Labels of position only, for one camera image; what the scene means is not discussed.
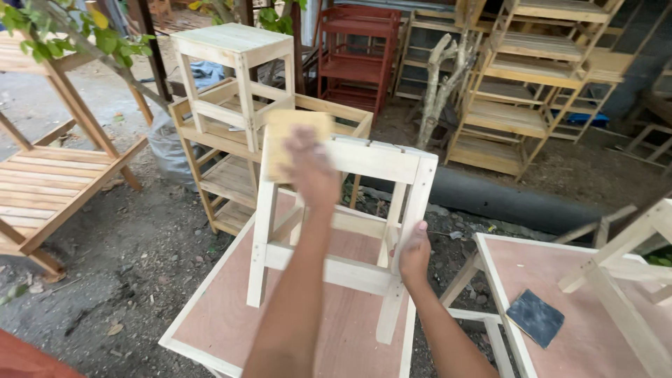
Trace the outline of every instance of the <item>plywood table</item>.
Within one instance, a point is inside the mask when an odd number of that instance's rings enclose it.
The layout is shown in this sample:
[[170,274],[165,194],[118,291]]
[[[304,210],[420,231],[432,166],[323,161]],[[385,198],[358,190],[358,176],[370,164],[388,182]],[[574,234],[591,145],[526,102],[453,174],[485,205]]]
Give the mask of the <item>plywood table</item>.
[[[296,202],[293,193],[279,191],[277,219]],[[361,214],[342,206],[337,211]],[[159,341],[217,376],[241,375],[266,307],[266,303],[259,308],[246,305],[254,224],[253,215]],[[333,255],[376,264],[380,243],[374,237],[335,229],[329,248]],[[280,274],[269,269],[269,294]],[[387,345],[376,341],[382,301],[379,295],[325,283],[315,377],[409,376],[415,306],[404,293],[394,338]]]
[[[500,314],[504,314],[525,289],[531,289],[565,315],[560,332],[546,350],[503,316],[521,377],[648,376],[589,285],[571,294],[563,293],[558,287],[560,279],[585,263],[597,250],[482,233],[476,234],[475,239],[478,253],[467,261],[442,296],[446,307],[478,270],[484,270]],[[623,259],[646,264],[640,256],[625,255]],[[660,341],[672,350],[672,303],[653,305],[648,298],[649,293],[659,290],[661,285],[621,279],[616,282]]]

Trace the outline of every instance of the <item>plywood tabletop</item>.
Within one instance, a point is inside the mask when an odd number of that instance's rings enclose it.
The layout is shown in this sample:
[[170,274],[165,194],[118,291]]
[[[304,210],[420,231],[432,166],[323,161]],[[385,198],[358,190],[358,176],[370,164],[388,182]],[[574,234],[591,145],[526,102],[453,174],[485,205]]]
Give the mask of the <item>plywood tabletop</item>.
[[[295,198],[279,194],[276,218]],[[159,344],[237,377],[252,346],[265,303],[246,305],[254,216],[241,230]],[[333,230],[330,253],[375,264],[380,240]],[[282,272],[269,269],[270,298]],[[325,283],[315,377],[408,377],[415,306],[405,293],[392,344],[376,341],[383,297]]]
[[[648,377],[590,285],[583,285],[571,294],[558,288],[558,281],[585,263],[595,250],[511,237],[483,234],[479,237],[478,246],[487,269],[492,272],[494,264],[496,270],[496,274],[490,276],[496,276],[498,283],[491,282],[491,286],[503,288],[506,307],[525,289],[531,289],[565,315],[564,324],[546,350],[523,335],[537,376]],[[616,281],[660,341],[672,350],[672,305],[653,305],[642,294],[661,286],[651,282]]]
[[241,53],[292,39],[292,36],[232,22],[225,25],[172,33],[171,38]]

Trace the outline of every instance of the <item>blue object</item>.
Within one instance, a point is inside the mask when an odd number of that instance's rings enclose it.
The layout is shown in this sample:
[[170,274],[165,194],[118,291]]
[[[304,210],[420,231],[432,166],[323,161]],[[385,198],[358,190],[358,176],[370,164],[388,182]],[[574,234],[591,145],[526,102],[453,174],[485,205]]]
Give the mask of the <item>blue object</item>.
[[224,80],[224,66],[209,61],[193,62],[192,74],[196,88],[201,89]]

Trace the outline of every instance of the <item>unfinished wooden stool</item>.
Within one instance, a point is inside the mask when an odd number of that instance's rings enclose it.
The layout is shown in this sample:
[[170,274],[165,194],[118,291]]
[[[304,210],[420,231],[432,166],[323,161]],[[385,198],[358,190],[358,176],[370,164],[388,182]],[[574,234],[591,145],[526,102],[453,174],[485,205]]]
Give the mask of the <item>unfinished wooden stool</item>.
[[[257,131],[262,126],[263,114],[271,109],[294,109],[292,36],[229,23],[173,33],[171,38],[194,114],[196,130],[205,133],[210,128],[221,127],[208,122],[207,118],[243,128],[248,150],[257,152],[259,150]],[[211,91],[198,93],[194,85],[189,56],[232,67],[236,71],[236,79]],[[284,91],[250,79],[250,68],[278,58],[285,61]],[[239,111],[222,106],[223,102],[235,95],[240,99]],[[269,98],[274,102],[256,110],[253,106],[253,95]]]
[[[390,344],[405,288],[399,274],[399,254],[394,255],[391,264],[387,263],[387,255],[394,245],[397,249],[403,248],[415,225],[425,216],[437,156],[410,147],[351,137],[333,136],[333,140],[325,144],[335,169],[395,183],[387,221],[340,213],[334,214],[332,220],[332,226],[336,229],[381,239],[378,265],[328,255],[324,275],[325,282],[384,297],[376,339]],[[300,226],[305,211],[303,204],[297,202],[276,225],[273,209],[278,185],[267,179],[268,165],[267,149],[264,149],[247,289],[247,304],[254,307],[259,307],[263,301],[268,268],[283,270],[292,257],[294,248],[283,240]],[[407,186],[409,194],[406,209],[403,222],[399,225]]]

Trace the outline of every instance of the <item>plastic bag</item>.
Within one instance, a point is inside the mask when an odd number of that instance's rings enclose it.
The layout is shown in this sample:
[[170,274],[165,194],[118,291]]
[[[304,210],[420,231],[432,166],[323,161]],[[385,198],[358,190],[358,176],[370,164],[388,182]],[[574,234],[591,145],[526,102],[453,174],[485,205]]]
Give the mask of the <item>plastic bag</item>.
[[161,175],[192,192],[197,191],[177,129],[166,112],[161,111],[154,117],[147,141],[152,147]]

